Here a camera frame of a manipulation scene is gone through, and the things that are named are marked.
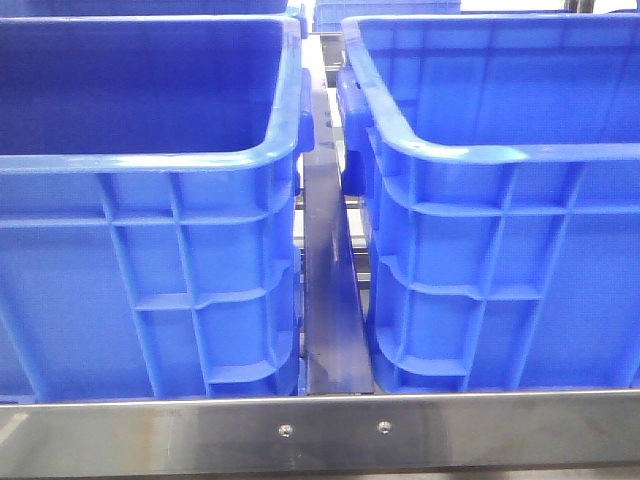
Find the metal shelf rack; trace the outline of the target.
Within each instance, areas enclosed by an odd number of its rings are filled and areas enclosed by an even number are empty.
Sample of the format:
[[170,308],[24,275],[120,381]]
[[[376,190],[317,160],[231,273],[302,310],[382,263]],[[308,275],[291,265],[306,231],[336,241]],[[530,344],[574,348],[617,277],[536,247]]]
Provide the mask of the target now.
[[3,477],[637,465],[635,388],[389,393],[365,322],[359,177],[341,171],[321,42],[301,36],[314,146],[296,163],[299,377],[289,396],[5,404]]

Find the distant low blue crate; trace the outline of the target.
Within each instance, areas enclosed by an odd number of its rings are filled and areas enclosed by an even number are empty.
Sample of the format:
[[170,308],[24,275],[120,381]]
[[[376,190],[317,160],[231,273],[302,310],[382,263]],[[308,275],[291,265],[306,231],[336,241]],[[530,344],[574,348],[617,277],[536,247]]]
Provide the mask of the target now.
[[458,14],[460,1],[446,0],[330,0],[317,1],[313,13],[313,31],[341,31],[343,19],[371,15]]

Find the blue crate behind left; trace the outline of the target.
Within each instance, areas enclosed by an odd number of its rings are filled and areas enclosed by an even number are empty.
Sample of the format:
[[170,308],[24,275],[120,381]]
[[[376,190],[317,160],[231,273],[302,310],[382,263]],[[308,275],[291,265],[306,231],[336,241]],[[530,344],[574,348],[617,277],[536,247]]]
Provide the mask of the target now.
[[304,19],[301,1],[69,0],[2,1],[2,17],[286,15]]

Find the large blue plastic crate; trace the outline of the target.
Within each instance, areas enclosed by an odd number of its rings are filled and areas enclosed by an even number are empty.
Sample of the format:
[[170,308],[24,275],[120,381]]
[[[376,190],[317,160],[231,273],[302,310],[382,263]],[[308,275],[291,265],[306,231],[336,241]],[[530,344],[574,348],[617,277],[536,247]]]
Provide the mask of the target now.
[[1,400],[289,396],[296,20],[1,21]]

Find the blue crate at right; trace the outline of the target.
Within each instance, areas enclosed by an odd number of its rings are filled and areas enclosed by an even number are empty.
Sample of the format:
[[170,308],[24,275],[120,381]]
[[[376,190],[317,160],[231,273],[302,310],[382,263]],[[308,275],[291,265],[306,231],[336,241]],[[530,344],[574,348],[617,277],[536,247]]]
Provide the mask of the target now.
[[639,17],[355,16],[339,106],[389,393],[639,384]]

